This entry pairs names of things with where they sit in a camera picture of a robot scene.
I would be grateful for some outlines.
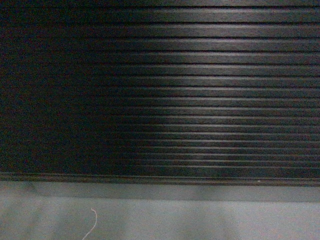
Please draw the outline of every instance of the horizontal slat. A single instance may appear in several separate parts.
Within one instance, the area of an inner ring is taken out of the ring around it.
[[[206,6],[319,6],[318,0],[11,0],[1,3],[2,7],[206,7]]]
[[[72,139],[148,139],[148,140],[236,140],[236,141],[320,141],[320,134],[318,133],[247,133],[247,132],[139,132],[134,129],[130,131],[75,131],[72,133],[72,126],[69,126],[68,131],[33,131],[33,129],[21,130],[6,130],[8,139],[17,139],[18,142],[25,141],[39,141],[39,142],[52,142],[52,141],[65,141],[65,143],[72,142]]]
[[[152,147],[222,147],[222,148],[317,148],[320,141],[261,141],[261,140],[187,140],[187,139],[101,139],[84,141],[92,146],[152,146]]]
[[[257,141],[320,141],[320,134],[297,133],[225,133],[225,132],[117,132],[119,139],[186,139],[186,140],[257,140]]]
[[[153,24],[104,26],[4,26],[8,38],[124,38],[124,37],[252,37],[319,38],[320,25]]]
[[[37,149],[39,152],[43,152],[46,154],[58,154],[60,151],[56,147],[52,147],[51,145],[41,145],[38,146],[34,144],[30,144],[26,142],[25,145],[22,144],[9,144],[6,152],[9,150],[11,153],[28,153],[32,149]],[[215,157],[221,157],[224,159],[226,157],[234,156],[234,159],[238,159],[240,156],[248,156],[251,159],[252,156],[261,156],[261,155],[273,155],[273,156],[318,156],[320,158],[320,148],[266,148],[266,147],[182,147],[182,146],[116,146],[116,147],[106,147],[101,145],[84,145],[75,144],[72,147],[65,145],[63,146],[63,151],[69,152],[71,154],[79,153],[99,153],[109,155],[110,152],[117,150],[120,153],[112,153],[112,155],[116,156],[125,156],[125,155],[133,155],[133,156],[145,156],[145,155],[166,155],[169,156],[174,155],[183,155],[187,156],[192,155],[208,155]]]
[[[51,106],[61,104],[60,100],[47,99]],[[105,98],[91,97],[90,99],[73,98],[69,100],[70,106],[132,106],[132,107],[252,107],[252,108],[317,108],[320,106],[320,99],[278,99],[278,98],[214,98],[214,97],[126,97],[126,98]]]
[[[239,101],[251,102],[255,100],[253,98],[258,98],[257,101],[260,102],[264,101],[265,98],[270,98],[274,101],[292,99],[292,101],[301,102],[302,99],[300,98],[304,98],[307,99],[306,102],[310,102],[316,101],[314,98],[320,96],[320,88],[57,86],[46,89],[41,86],[34,87],[25,85],[23,88],[7,88],[6,93],[10,95],[19,94],[21,97],[26,98],[30,98],[32,95],[29,103],[37,101],[39,103],[49,104],[50,102],[48,100],[50,99],[53,103],[68,101],[70,103],[84,105],[109,105],[109,103],[116,104],[117,102],[119,104],[125,102],[124,104],[126,104],[126,99],[128,98],[127,103],[129,103],[129,101],[134,101],[133,97],[144,98],[151,101],[154,97],[163,97],[155,100],[157,102],[161,102],[162,99],[165,101],[184,100],[184,102],[188,104],[189,100],[206,100],[211,102],[217,100],[236,101],[236,98],[244,98],[239,99]]]
[[[115,63],[115,64],[320,64],[320,53],[233,53],[233,52],[34,52],[8,54],[13,63]]]
[[[302,76],[319,77],[320,66],[219,65],[219,64],[6,64],[9,74],[33,78],[54,75],[207,75],[207,76]]]
[[[84,115],[191,115],[191,116],[256,116],[256,117],[320,117],[320,108],[253,108],[253,107],[106,107],[106,106],[80,106],[69,108],[22,108],[9,111],[9,114],[19,113],[61,113]]]
[[[39,52],[90,52],[102,51],[265,51],[265,52],[316,52],[320,51],[318,39],[96,39],[70,40],[65,38],[5,38],[1,45],[8,58],[13,53]]]
[[[319,155],[307,155],[307,154],[224,154],[224,153],[138,153],[138,152],[90,152],[88,153],[86,149],[82,151],[77,151],[73,149],[51,149],[45,151],[29,151],[16,152],[16,151],[6,151],[5,156],[7,158],[16,157],[18,158],[30,158],[32,155],[36,159],[41,161],[47,159],[54,160],[60,159],[63,161],[64,158],[71,158],[72,161],[85,161],[85,160],[95,160],[95,162],[109,160],[109,163],[114,162],[126,162],[128,160],[152,160],[152,161],[163,161],[163,160],[201,160],[201,161],[304,161],[304,162],[317,162],[319,161]]]
[[[235,124],[235,125],[319,125],[320,117],[256,117],[256,116],[174,116],[174,115],[157,115],[157,116],[83,116],[75,115],[79,119],[86,119],[93,122],[113,123],[136,123],[136,124]]]
[[[0,8],[0,23],[316,23],[319,9]]]
[[[24,125],[24,130],[31,130],[38,132],[51,132],[52,128],[57,133],[67,133],[70,128],[74,134],[75,132],[83,132],[87,135],[95,134],[95,132],[190,132],[190,133],[284,133],[284,134],[320,134],[319,126],[261,126],[261,125],[194,125],[194,124],[75,124],[75,125],[56,125],[56,126],[42,126],[36,127],[33,125]],[[10,131],[21,131],[20,127],[8,126]]]
[[[73,138],[68,142],[60,139],[58,141],[43,138],[42,141],[34,139],[36,126],[21,127],[20,134],[15,133],[4,139],[3,143],[6,147],[21,148],[58,148],[60,145],[78,146],[79,149],[85,148],[104,148],[108,146],[111,149],[117,149],[119,146],[126,147],[206,147],[206,148],[286,148],[286,149],[320,149],[320,141],[298,141],[298,140],[207,140],[207,139],[140,139],[140,138],[94,138],[90,134],[84,136],[73,134]],[[32,131],[27,138],[23,132]]]
[[[218,97],[99,97],[99,96],[58,96],[47,95],[46,97],[36,97],[33,92],[30,94],[19,94],[21,98],[29,98],[29,101],[12,100],[7,108],[22,109],[34,108],[57,108],[69,105],[70,108],[81,106],[123,106],[123,107],[251,107],[251,108],[317,108],[320,100],[311,99],[278,99],[278,98],[218,98]]]
[[[299,160],[200,160],[200,159],[114,159],[113,164],[144,166],[206,166],[206,167],[312,167],[319,168],[320,161]]]
[[[223,124],[223,125],[297,125],[318,126],[320,117],[263,117],[263,116],[127,116],[70,114],[10,114],[2,115],[3,122],[12,126],[57,126],[83,124]]]
[[[39,76],[35,78],[7,76],[10,88],[42,86],[68,87],[257,87],[318,88],[320,77],[254,77],[254,76]]]

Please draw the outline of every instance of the gray floor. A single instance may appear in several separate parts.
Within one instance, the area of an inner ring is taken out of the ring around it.
[[[112,198],[94,197],[101,185],[95,191],[95,185],[86,186],[0,182],[0,240],[82,240],[95,223],[91,208],[97,212],[97,226],[86,240],[320,240],[320,202],[316,198],[309,202],[284,201],[283,197],[280,201],[231,201],[230,194],[227,200],[135,198],[134,192],[142,187],[148,191],[162,188],[141,185],[120,188],[114,191],[117,198]],[[279,191],[269,188],[268,195],[273,194],[272,189]],[[295,189],[298,195],[312,190],[314,196],[320,196],[319,188]],[[119,191],[127,197],[120,199]]]

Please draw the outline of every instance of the white thread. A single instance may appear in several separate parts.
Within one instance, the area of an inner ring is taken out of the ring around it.
[[[93,208],[91,208],[91,211],[93,211],[95,214],[95,223],[94,223],[93,227],[91,228],[91,230],[82,238],[82,240],[85,240],[85,238],[92,232],[93,229],[95,229],[95,227],[97,225],[98,214],[97,214],[96,210],[94,210]]]

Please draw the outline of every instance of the ribbed rubber mat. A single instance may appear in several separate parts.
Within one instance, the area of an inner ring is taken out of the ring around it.
[[[319,185],[318,0],[0,3],[0,177]]]

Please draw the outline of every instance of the black ribbed panel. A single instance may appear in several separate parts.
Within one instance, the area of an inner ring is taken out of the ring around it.
[[[318,0],[5,1],[0,37],[1,178],[320,183]]]

